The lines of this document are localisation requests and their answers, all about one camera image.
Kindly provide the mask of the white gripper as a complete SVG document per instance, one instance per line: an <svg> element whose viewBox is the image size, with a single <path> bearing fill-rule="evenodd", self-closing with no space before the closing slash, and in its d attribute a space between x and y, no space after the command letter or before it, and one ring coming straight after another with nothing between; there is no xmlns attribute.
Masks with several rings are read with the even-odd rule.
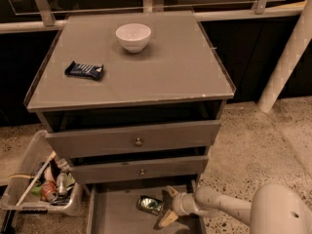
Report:
<svg viewBox="0 0 312 234"><path fill-rule="evenodd" d="M161 228L167 227L178 219L178 216L196 214L198 207L193 193L178 193L172 186L167 186L169 195L173 198L173 210L167 210L159 221Z"/></svg>

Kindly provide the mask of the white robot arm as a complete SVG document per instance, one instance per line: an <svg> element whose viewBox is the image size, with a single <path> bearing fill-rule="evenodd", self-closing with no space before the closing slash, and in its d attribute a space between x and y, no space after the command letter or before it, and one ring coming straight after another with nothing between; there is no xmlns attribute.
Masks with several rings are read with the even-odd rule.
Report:
<svg viewBox="0 0 312 234"><path fill-rule="evenodd" d="M194 193L178 192L168 186L172 206L159 222L167 227L180 216L215 217L226 213L248 225L250 234L312 234L312 211L288 187L267 183L247 202L201 186Z"/></svg>

